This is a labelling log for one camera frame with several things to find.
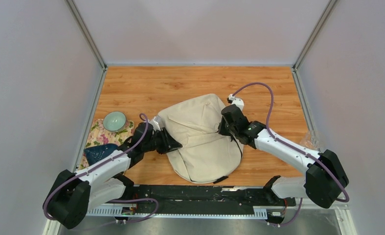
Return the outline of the beige canvas backpack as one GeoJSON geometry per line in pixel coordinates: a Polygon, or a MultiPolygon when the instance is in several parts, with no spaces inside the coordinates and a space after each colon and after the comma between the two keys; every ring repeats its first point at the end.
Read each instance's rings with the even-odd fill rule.
{"type": "Polygon", "coordinates": [[[205,94],[158,112],[169,135],[182,145],[167,153],[173,170],[195,184],[217,184],[239,166],[243,144],[218,133],[225,104],[215,94],[205,94]]]}

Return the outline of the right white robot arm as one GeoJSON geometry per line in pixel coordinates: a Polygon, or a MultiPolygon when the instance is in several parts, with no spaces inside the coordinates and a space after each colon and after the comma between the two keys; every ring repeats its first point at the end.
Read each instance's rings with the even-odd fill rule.
{"type": "Polygon", "coordinates": [[[336,153],[324,152],[298,145],[258,121],[249,122],[235,104],[221,111],[219,134],[233,136],[241,144],[274,155],[292,165],[303,177],[276,177],[267,183],[264,199],[270,205],[283,198],[308,197],[316,205],[328,209],[339,196],[346,193],[348,177],[336,153]]]}

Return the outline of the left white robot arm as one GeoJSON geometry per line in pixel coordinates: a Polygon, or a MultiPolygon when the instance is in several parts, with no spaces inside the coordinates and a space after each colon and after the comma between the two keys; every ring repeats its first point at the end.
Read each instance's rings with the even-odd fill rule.
{"type": "Polygon", "coordinates": [[[60,172],[43,203],[46,218],[73,229],[88,211],[104,203],[115,199],[129,203],[134,198],[133,183],[117,175],[139,163],[146,152],[166,154],[180,148],[182,144],[166,128],[142,122],[131,137],[107,150],[100,161],[77,172],[60,172]]]}

